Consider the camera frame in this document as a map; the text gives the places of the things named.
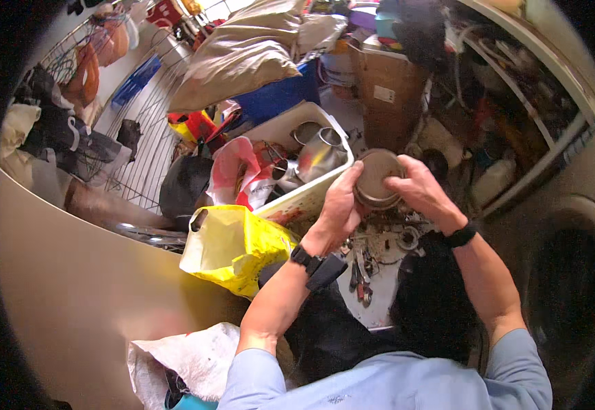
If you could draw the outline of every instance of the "hand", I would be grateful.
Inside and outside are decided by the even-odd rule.
[[[301,242],[302,248],[310,255],[333,252],[361,222],[365,209],[355,202],[352,188],[363,170],[364,163],[355,162],[327,190],[320,217]]]
[[[439,226],[446,236],[466,226],[468,218],[450,201],[423,162],[407,155],[398,155],[398,161],[407,169],[407,177],[385,178],[386,188],[400,194],[409,206]]]

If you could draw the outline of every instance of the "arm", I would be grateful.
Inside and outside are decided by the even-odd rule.
[[[419,160],[398,157],[408,178],[386,178],[385,185],[400,193],[416,211],[432,220],[441,232],[452,235],[468,218],[450,201],[429,169]],[[491,346],[514,329],[525,329],[521,301],[510,271],[480,234],[463,247],[453,249],[462,271],[466,293],[487,328]]]
[[[363,170],[357,161],[330,186],[318,221],[301,241],[311,256],[325,256],[336,250],[361,221],[352,187]],[[236,354],[245,349],[262,349],[273,356],[277,340],[298,316],[307,298],[309,279],[302,265],[287,261],[263,286],[240,324]]]

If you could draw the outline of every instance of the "washing machine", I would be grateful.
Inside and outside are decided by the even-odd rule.
[[[570,409],[581,408],[595,376],[595,127],[559,164],[525,199],[485,218],[483,234],[514,276],[554,408]]]

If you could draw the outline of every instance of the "light blue shirt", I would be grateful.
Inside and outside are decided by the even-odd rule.
[[[452,360],[394,352],[287,392],[277,359],[247,349],[229,368],[218,409],[548,410],[552,401],[534,340],[516,329],[491,349],[484,378]]]

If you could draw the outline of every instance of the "cardboard box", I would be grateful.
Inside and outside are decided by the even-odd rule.
[[[421,115],[429,72],[402,54],[348,50],[364,105],[366,145],[402,153]]]

